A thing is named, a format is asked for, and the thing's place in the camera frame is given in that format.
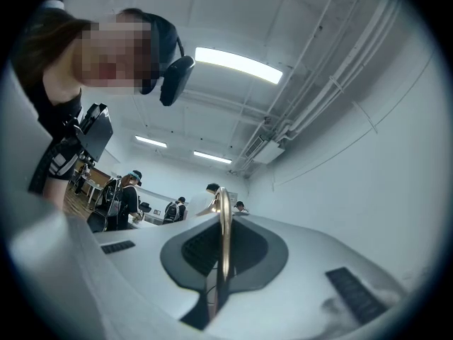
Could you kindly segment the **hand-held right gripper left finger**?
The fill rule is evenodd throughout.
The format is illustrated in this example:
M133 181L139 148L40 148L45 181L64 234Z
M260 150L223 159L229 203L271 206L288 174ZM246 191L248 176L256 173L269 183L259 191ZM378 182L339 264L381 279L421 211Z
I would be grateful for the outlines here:
M162 227L94 234L69 218L69 236L82 279L72 294L88 300L72 319L80 339L221 339L181 321L200 299L178 285L161 262L164 245L179 234L217 221L206 215Z

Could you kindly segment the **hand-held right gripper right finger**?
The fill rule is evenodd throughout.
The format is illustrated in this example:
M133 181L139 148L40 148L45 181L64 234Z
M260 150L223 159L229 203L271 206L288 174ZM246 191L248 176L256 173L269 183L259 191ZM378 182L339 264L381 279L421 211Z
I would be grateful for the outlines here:
M323 232L237 215L279 236L288 258L260 290L231 294L208 333L223 339L372 339L407 296L383 268Z

